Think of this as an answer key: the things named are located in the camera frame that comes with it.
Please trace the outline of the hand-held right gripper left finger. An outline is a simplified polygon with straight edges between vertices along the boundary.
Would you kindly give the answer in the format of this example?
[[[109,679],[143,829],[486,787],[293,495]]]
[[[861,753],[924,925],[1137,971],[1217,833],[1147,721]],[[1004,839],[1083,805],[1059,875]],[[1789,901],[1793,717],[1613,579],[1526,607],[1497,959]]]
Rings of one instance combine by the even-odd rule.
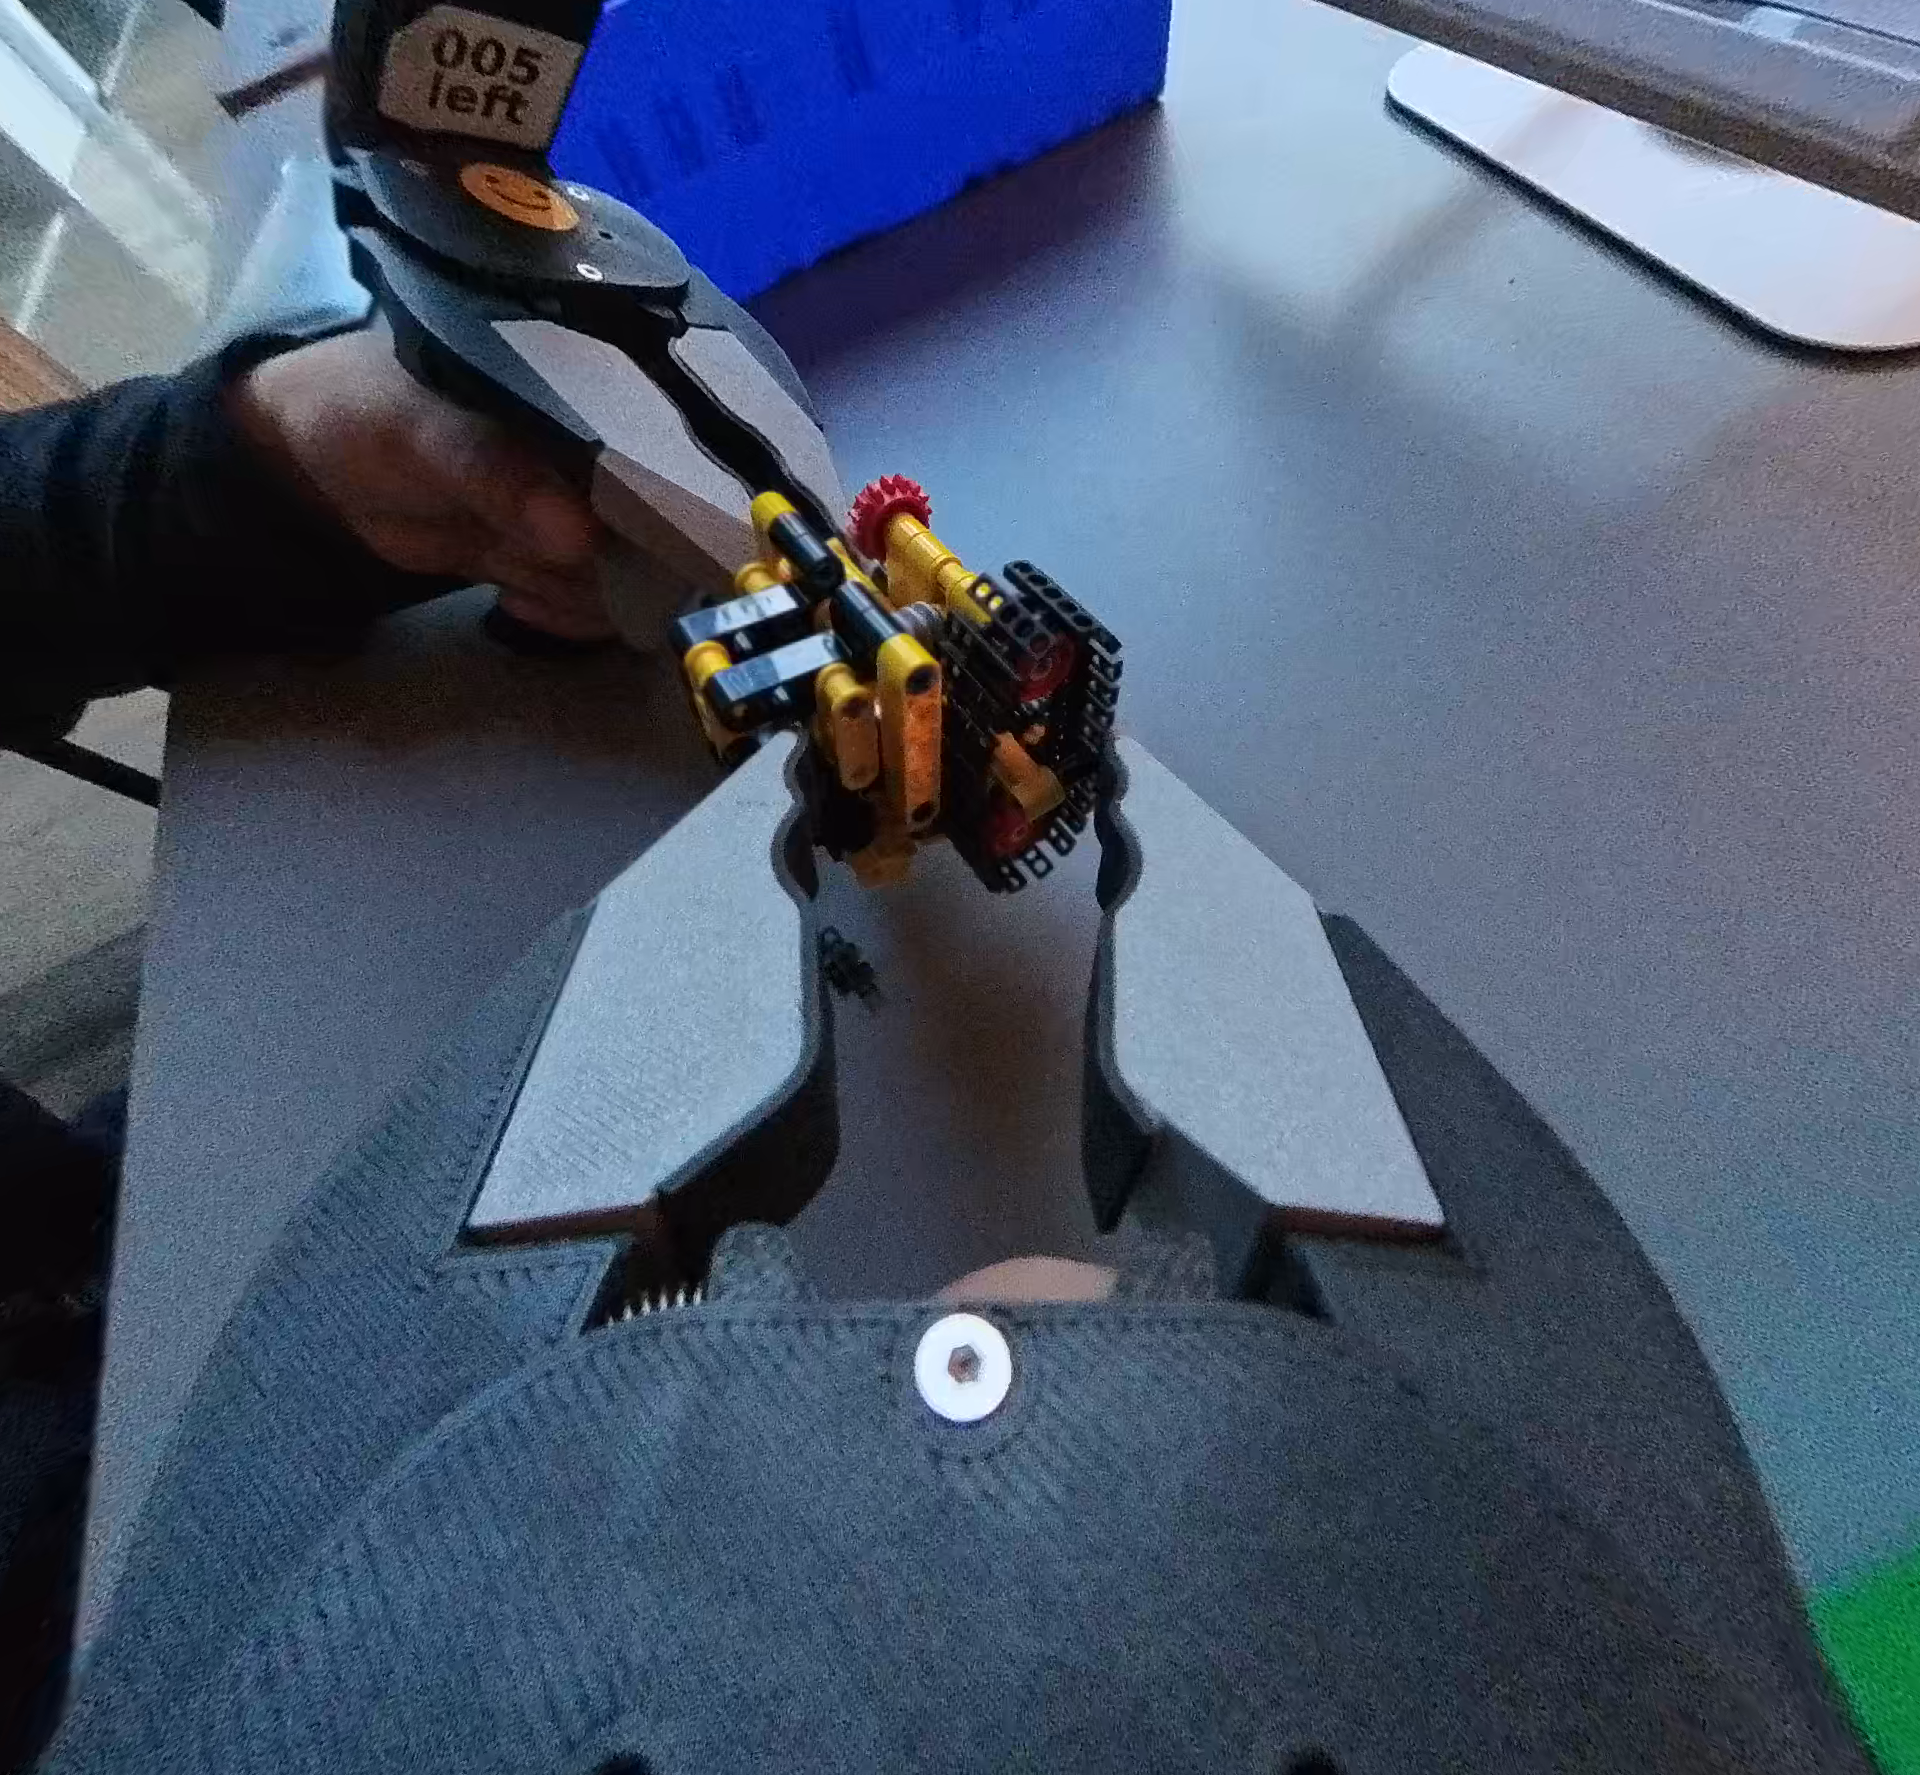
[[[593,899],[474,1235],[711,1243],[826,1185],[840,1117],[800,751],[770,737]]]

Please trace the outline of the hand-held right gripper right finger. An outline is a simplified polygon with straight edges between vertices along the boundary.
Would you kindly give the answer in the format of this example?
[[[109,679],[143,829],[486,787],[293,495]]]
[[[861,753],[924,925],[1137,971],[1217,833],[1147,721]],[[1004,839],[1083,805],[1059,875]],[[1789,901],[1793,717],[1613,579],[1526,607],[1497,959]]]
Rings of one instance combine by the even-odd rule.
[[[1104,761],[1079,1159],[1101,1233],[1200,1237],[1221,1287],[1287,1239],[1445,1239],[1307,891],[1135,739]]]

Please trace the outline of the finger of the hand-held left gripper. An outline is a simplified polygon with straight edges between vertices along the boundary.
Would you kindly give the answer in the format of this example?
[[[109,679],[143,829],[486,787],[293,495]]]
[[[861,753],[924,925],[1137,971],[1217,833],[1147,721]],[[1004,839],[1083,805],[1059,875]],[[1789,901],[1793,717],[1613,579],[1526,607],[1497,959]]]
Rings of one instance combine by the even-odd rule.
[[[596,565],[611,629],[666,641],[692,595],[728,587],[751,555],[751,491],[627,354],[552,322],[494,330],[598,440],[587,505],[607,535]]]
[[[822,537],[847,523],[840,472],[779,348],[711,288],[660,294],[660,527],[689,553],[744,553],[753,501],[779,493]]]

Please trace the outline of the yellow black lego vehicle model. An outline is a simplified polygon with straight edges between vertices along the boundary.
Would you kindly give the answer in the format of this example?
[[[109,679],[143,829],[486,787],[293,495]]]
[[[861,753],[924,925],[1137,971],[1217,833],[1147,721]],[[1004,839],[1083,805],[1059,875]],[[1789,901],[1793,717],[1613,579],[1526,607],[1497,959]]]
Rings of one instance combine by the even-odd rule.
[[[669,637],[716,757],[795,735],[815,845],[869,887],[940,841],[994,893],[1050,875],[1096,809],[1120,639],[1032,561],[971,567],[908,477],[837,523],[757,491],[749,523],[731,589]]]

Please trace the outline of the green plastic bin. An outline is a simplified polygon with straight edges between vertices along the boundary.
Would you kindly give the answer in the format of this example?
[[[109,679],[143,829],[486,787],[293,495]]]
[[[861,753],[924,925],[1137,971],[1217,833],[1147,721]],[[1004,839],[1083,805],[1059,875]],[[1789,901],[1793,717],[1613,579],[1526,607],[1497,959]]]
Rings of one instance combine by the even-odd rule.
[[[1812,1597],[1822,1655],[1877,1767],[1917,1771],[1917,1549]]]

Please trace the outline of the person's left forearm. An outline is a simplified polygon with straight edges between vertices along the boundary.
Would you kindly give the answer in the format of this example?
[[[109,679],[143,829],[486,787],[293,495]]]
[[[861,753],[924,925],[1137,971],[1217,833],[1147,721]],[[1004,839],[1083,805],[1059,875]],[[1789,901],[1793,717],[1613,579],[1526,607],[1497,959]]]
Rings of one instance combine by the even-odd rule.
[[[244,338],[1,422],[4,745],[68,735],[91,701],[183,669],[346,643],[439,591],[354,539],[251,444]]]

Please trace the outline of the person's left hand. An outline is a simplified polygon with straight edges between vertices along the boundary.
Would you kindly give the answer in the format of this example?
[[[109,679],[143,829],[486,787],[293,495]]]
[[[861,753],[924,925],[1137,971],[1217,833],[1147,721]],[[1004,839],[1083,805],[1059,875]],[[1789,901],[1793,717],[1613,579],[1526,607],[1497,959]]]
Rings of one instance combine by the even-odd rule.
[[[500,420],[413,380],[380,322],[260,362],[226,404],[264,460],[388,567],[492,587],[544,635],[614,637],[607,533],[587,495]]]

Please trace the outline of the blue plastic bin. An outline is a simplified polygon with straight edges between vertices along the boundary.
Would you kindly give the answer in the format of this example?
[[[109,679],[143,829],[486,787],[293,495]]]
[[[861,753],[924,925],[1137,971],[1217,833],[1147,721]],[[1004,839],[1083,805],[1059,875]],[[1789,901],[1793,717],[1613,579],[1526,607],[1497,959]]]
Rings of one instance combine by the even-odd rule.
[[[605,0],[550,152],[730,298],[1157,98],[1172,0]]]

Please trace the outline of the person's dark clothing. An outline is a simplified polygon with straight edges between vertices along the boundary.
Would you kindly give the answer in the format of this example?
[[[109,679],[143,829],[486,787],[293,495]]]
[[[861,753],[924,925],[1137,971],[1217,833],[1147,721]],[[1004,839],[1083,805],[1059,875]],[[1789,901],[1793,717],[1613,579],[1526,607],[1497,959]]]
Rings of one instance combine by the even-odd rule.
[[[1,1769],[53,1735],[75,1649],[127,1091],[1,1085]]]

